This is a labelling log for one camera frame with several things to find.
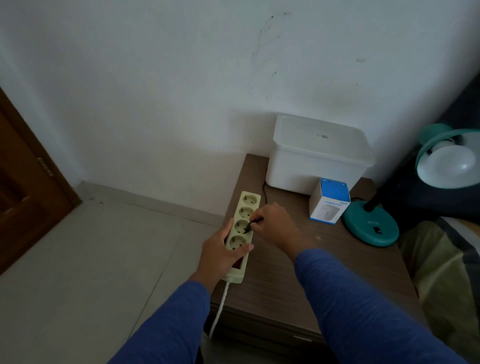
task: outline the blue long-sleeve shirt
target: blue long-sleeve shirt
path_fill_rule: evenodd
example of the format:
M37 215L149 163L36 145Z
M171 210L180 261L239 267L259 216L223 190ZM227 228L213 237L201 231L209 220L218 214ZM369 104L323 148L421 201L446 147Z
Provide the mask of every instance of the blue long-sleeve shirt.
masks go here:
M465 363L326 251L300 253L295 273L341 363ZM109 363L194 363L209 309L207 289L183 283Z

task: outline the teal lamp base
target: teal lamp base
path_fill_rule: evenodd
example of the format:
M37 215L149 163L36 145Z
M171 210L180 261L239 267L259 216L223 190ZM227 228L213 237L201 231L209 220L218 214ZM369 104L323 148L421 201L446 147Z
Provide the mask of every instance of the teal lamp base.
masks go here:
M368 212L365 201L352 202L342 215L346 228L363 242L375 246L389 246L398 239L398 226L381 207Z

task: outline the wooden bedside table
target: wooden bedside table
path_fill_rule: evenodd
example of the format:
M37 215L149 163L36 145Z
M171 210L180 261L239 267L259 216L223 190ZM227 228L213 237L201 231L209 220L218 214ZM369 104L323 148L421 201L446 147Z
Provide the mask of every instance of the wooden bedside table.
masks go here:
M240 193L262 196L268 158L247 154L233 192L225 220L234 215ZM377 248L353 237L341 220L328 225L309 219L309 196L265 186L268 203L277 202L287 209L302 234L310 236L318 247L329 251L345 266L376 287L392 302L427 326L413 284L396 244ZM375 194L372 180L362 178L350 191L351 197L366 200ZM276 247L253 235L254 250L249 255L241 284L230 284L215 337L229 337L277 353L308 356L325 349L317 320L305 293L297 281L293 264ZM225 282L220 281L211 297L209 332L222 297Z

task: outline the tile floor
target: tile floor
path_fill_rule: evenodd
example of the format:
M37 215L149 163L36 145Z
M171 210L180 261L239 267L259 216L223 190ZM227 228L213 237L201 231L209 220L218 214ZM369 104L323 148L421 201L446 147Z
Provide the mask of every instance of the tile floor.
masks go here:
M103 364L194 272L217 227L116 201L85 201L0 276L0 358ZM207 363L278 363L242 345Z

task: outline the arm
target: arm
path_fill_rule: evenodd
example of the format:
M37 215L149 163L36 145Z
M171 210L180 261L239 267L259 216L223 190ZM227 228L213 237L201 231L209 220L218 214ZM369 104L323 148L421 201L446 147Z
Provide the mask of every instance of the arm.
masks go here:
M278 204L258 209L252 230L284 251L341 363L465 363L427 329L304 238Z
M227 250L223 240L232 224L231 219L203 243L196 272L143 323L109 364L195 362L210 311L210 294L230 267L253 249L248 244Z

